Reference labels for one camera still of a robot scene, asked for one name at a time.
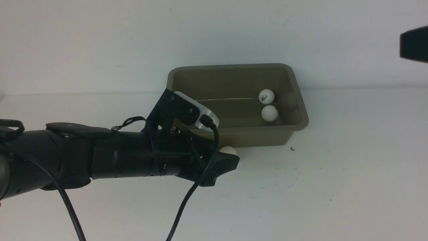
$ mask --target tan plastic tub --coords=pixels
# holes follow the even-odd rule
[[[293,70],[285,64],[179,67],[169,73],[166,87],[183,92],[217,115],[220,146],[285,145],[309,121]],[[259,93],[263,89],[275,93],[271,105],[279,115],[273,122],[261,116],[265,105],[259,102]],[[212,133],[192,131],[212,138]]]

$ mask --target white ball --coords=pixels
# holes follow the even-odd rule
[[[232,155],[235,155],[235,156],[238,155],[238,153],[236,152],[235,148],[233,148],[231,146],[222,147],[219,152],[223,152],[223,153],[227,153],[227,154],[232,154]]]
[[[262,109],[263,120],[265,120],[267,122],[271,122],[271,121],[276,120],[277,117],[278,117],[278,111],[275,108],[275,106],[268,105]]]
[[[274,99],[275,99],[275,94],[273,93],[273,91],[269,89],[264,89],[260,91],[259,101],[262,104],[269,105],[273,102]]]

